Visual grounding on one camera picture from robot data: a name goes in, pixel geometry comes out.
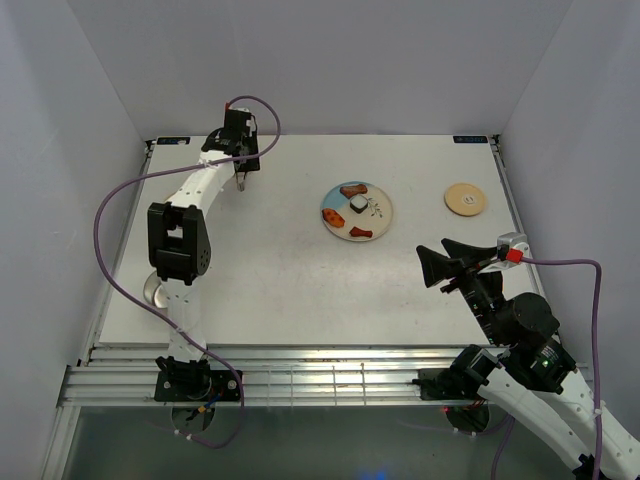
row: wall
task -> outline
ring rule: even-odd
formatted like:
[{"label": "wall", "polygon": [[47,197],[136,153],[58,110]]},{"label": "wall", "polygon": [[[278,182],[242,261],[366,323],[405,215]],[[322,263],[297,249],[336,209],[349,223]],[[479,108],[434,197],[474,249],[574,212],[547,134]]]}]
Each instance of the wall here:
[{"label": "wall", "polygon": [[[539,258],[602,262],[603,395],[640,435],[640,4],[573,2],[503,135],[516,201]],[[593,269],[541,269],[561,333],[589,361]]]},{"label": "wall", "polygon": [[93,213],[144,145],[63,0],[0,1],[0,45],[0,477],[32,479],[104,284]]},{"label": "wall", "polygon": [[500,132],[570,3],[69,0],[145,139],[241,93],[289,133]]}]

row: black sticker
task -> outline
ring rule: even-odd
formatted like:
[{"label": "black sticker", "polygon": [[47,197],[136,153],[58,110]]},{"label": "black sticker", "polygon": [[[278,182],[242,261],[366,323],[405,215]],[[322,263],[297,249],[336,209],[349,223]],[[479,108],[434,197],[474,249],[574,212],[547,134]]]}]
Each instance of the black sticker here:
[{"label": "black sticker", "polygon": [[453,143],[489,143],[483,135],[454,135]]},{"label": "black sticker", "polygon": [[158,137],[157,145],[189,145],[191,137]]}]

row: purple cable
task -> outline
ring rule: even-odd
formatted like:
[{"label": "purple cable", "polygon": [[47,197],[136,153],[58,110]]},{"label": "purple cable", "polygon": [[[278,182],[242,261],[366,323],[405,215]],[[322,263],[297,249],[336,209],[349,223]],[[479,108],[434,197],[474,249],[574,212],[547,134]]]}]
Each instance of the purple cable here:
[{"label": "purple cable", "polygon": [[498,462],[500,461],[500,456],[502,455],[504,448],[507,446],[507,442],[509,441],[509,437],[511,436],[513,426],[516,424],[515,418],[513,418],[511,415],[507,415],[507,417],[509,423],[509,425],[507,426],[507,431],[505,432],[504,437],[502,437],[502,441],[498,446],[498,450],[493,457],[493,463],[491,464],[491,480],[496,480],[496,473],[498,471]]},{"label": "purple cable", "polygon": [[198,169],[201,169],[201,168],[206,168],[208,166],[218,165],[218,164],[221,164],[221,163],[238,161],[238,160],[251,160],[252,158],[257,158],[257,157],[265,155],[266,153],[271,151],[271,149],[276,145],[276,143],[278,143],[278,140],[280,140],[280,134],[281,134],[281,130],[282,130],[281,129],[281,125],[280,125],[280,118],[278,117],[278,114],[273,109],[273,107],[271,107],[271,105],[269,105],[267,102],[265,102],[264,100],[262,100],[262,99],[260,99],[258,97],[254,97],[253,95],[241,95],[241,96],[236,97],[233,100],[229,101],[227,105],[231,106],[231,105],[233,105],[234,103],[236,103],[236,102],[238,102],[240,100],[253,100],[253,101],[256,101],[256,102],[264,105],[267,108],[267,110],[269,110],[269,112],[271,112],[271,115],[273,115],[273,118],[274,118],[274,120],[276,122],[276,136],[273,139],[273,141],[269,144],[269,146],[267,146],[267,148],[265,148],[261,152],[253,154],[253,155],[244,155],[244,156],[240,156],[240,157],[229,157],[229,158],[225,158],[223,160],[216,160],[216,161],[213,161],[213,162],[209,162],[207,164],[196,164],[196,165],[190,165],[188,167],[175,168],[175,169],[172,169],[172,170],[164,170],[164,171],[161,171],[161,172],[147,173],[147,174],[141,175],[141,176],[139,176],[137,178],[133,178],[131,180],[127,180],[126,182],[121,183],[116,188],[111,190],[107,194],[107,196],[104,197],[104,200],[102,200],[102,203],[98,207],[98,210],[96,212],[96,216],[95,216],[95,219],[94,219],[94,222],[93,222],[93,248],[95,250],[96,259],[98,260],[98,265],[100,267],[100,270],[102,271],[102,274],[107,279],[107,281],[111,284],[111,286],[114,289],[116,289],[118,292],[120,292],[120,294],[123,295],[125,298],[127,298],[130,301],[132,301],[133,303],[138,305],[140,308],[143,308],[147,312],[155,315],[160,320],[162,320],[167,325],[169,325],[171,328],[176,330],[178,332],[178,334],[182,338],[184,338],[190,345],[192,345],[193,347],[195,347],[196,349],[201,351],[203,354],[208,355],[209,357],[213,358],[217,362],[219,362],[222,365],[224,365],[225,368],[227,368],[231,372],[231,374],[233,375],[234,379],[236,380],[236,382],[238,384],[238,389],[240,391],[240,419],[238,420],[238,424],[237,424],[235,430],[231,433],[231,435],[229,435],[229,437],[226,440],[224,440],[223,442],[217,443],[217,444],[209,443],[206,440],[198,439],[196,437],[191,437],[193,440],[197,441],[198,443],[201,443],[202,445],[206,445],[207,447],[210,447],[210,448],[213,448],[213,449],[220,449],[220,448],[226,447],[227,445],[229,445],[233,441],[234,438],[236,438],[238,436],[238,434],[240,433],[240,430],[242,430],[242,426],[244,424],[244,417],[245,417],[244,387],[242,385],[242,378],[240,378],[240,375],[238,374],[238,372],[224,358],[221,358],[220,356],[216,355],[215,353],[213,353],[212,351],[208,350],[207,348],[204,348],[204,347],[198,345],[198,343],[195,340],[193,340],[187,333],[179,330],[178,329],[178,325],[175,322],[173,322],[169,317],[164,315],[162,312],[156,310],[155,308],[151,307],[150,305],[147,305],[146,303],[138,300],[136,297],[131,295],[129,292],[127,292],[124,288],[122,288],[118,284],[118,282],[113,277],[111,272],[109,272],[109,269],[107,268],[107,265],[105,264],[104,259],[102,258],[102,251],[100,250],[100,239],[99,239],[99,236],[100,236],[100,220],[102,218],[102,212],[104,211],[104,209],[107,206],[107,204],[109,203],[109,201],[111,201],[111,199],[118,192],[120,192],[121,190],[125,189],[129,185],[133,185],[134,183],[141,182],[141,181],[146,180],[148,178],[162,177],[162,176],[165,176],[165,175],[173,175],[174,173],[189,172],[189,171],[192,171],[192,170],[198,170]]},{"label": "purple cable", "polygon": [[[523,258],[524,263],[544,266],[591,265],[596,269],[596,281],[593,288],[593,306],[591,308],[591,358],[593,362],[593,405],[600,409],[600,362],[598,360],[598,305],[600,304],[600,284],[602,283],[602,265],[595,260],[576,258],[573,260],[534,260]],[[594,453],[593,480],[600,478],[600,460],[602,458],[602,417],[596,416],[596,451]]]},{"label": "purple cable", "polygon": [[[482,432],[476,432],[476,436],[481,437],[484,435],[492,435],[496,433],[506,425],[509,418],[512,418],[511,415],[509,414],[505,415],[504,418],[500,420],[498,423],[496,423],[493,427],[488,428],[487,430],[484,430]],[[424,432],[439,432],[439,433],[454,432],[454,433],[462,433],[463,435],[473,436],[473,432],[468,432],[466,430],[458,430],[457,432],[455,432],[455,430],[451,430],[448,428],[430,427],[428,425],[417,425],[414,423],[406,423],[406,422],[403,422],[402,420],[398,420],[398,424],[402,425],[403,427],[412,428],[414,430],[422,430]]]}]

